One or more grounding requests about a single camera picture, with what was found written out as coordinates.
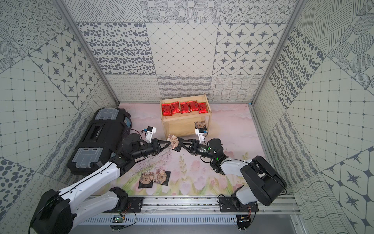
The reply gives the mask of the red tea bag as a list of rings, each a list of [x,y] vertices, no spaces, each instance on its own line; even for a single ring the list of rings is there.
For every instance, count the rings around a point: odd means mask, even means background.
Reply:
[[[190,112],[189,102],[181,102],[180,109],[181,109],[181,114],[189,113]]]
[[[172,116],[171,105],[169,103],[161,104],[162,116]]]
[[[196,100],[189,101],[189,108],[191,112],[199,111],[199,104]]]
[[[178,114],[178,113],[181,112],[180,104],[179,104],[178,101],[176,101],[176,102],[172,102],[172,103],[170,104],[170,107],[171,107],[171,113],[172,113],[172,115],[175,115],[175,114]]]
[[[205,102],[199,102],[198,109],[200,114],[208,114],[208,108]]]

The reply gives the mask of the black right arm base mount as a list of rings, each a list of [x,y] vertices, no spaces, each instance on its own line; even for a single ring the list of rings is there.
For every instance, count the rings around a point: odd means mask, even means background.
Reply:
[[[229,212],[258,212],[258,204],[257,202],[251,202],[246,205],[243,205],[238,198],[236,197],[237,192],[243,188],[243,185],[237,188],[234,193],[230,197],[226,197],[224,195],[217,196],[217,202],[220,206],[221,213],[229,213]]]

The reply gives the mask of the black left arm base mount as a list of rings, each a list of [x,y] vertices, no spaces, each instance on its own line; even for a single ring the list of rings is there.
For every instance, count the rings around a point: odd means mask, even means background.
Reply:
[[[141,212],[144,197],[130,197],[125,190],[114,187],[109,190],[119,198],[118,203],[113,209],[104,211],[105,213],[123,213],[123,212]]]

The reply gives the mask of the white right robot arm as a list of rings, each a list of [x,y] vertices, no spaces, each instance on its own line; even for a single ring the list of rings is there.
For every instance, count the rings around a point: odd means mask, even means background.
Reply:
[[[221,140],[214,138],[207,144],[195,139],[182,140],[178,144],[191,155],[208,158],[214,172],[222,175],[241,176],[246,182],[231,195],[231,206],[237,211],[253,202],[270,204],[286,191],[286,182],[280,174],[262,157],[250,161],[232,159],[224,153]]]

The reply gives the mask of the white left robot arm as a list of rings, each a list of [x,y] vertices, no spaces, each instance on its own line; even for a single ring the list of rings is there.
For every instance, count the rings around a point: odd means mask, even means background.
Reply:
[[[59,191],[51,189],[45,192],[28,229],[38,234],[67,234],[80,223],[102,212],[118,212],[123,218],[126,211],[136,208],[125,190],[113,187],[104,195],[94,199],[88,197],[126,174],[137,162],[160,154],[170,145],[170,141],[153,138],[146,142],[137,134],[128,135],[122,140],[119,152],[102,167],[73,185]]]

